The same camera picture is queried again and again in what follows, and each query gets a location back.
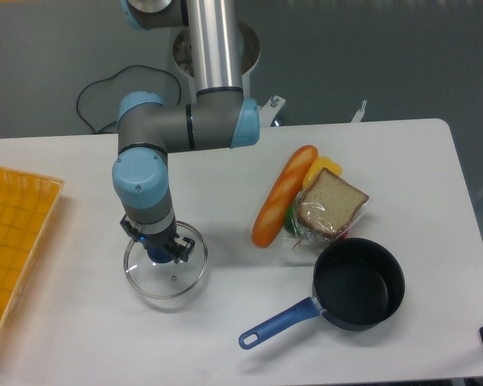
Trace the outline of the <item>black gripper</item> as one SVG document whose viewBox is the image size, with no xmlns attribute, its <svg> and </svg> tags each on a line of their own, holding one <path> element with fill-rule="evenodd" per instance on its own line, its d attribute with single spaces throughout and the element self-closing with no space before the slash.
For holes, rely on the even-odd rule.
<svg viewBox="0 0 483 386">
<path fill-rule="evenodd" d="M 151 261 L 187 263 L 195 248 L 196 242 L 192 238 L 177 237 L 176 227 L 155 234 L 142 233 L 132 225 L 127 215 L 122 217 L 120 225 L 130 239 L 142 244 Z"/>
</svg>

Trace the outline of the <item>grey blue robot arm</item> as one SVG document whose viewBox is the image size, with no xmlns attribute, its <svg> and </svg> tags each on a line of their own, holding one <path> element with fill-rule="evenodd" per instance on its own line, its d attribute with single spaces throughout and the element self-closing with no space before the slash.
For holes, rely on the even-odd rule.
<svg viewBox="0 0 483 386">
<path fill-rule="evenodd" d="M 174 108 L 150 92 L 132 92 L 119 106 L 114 190 L 121 226 L 154 263 L 188 261 L 194 240 L 179 236 L 168 155 L 252 146 L 260 136 L 256 100 L 244 95 L 242 33 L 232 1 L 124 1 L 124 14 L 143 30 L 189 29 L 195 102 Z"/>
</svg>

